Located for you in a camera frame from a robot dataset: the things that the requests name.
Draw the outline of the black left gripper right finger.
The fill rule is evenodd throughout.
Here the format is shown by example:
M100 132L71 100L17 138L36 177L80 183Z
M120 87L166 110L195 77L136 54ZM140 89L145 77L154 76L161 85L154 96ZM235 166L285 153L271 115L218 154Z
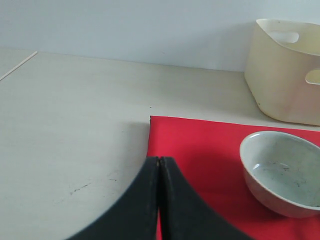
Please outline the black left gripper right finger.
M172 157L159 159L161 240L250 240L192 188Z

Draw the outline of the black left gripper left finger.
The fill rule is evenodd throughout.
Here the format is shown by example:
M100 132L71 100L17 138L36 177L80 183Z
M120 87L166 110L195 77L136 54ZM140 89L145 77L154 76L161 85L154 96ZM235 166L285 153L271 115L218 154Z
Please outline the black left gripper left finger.
M123 195L98 219L69 239L154 240L159 172L159 158L147 157Z

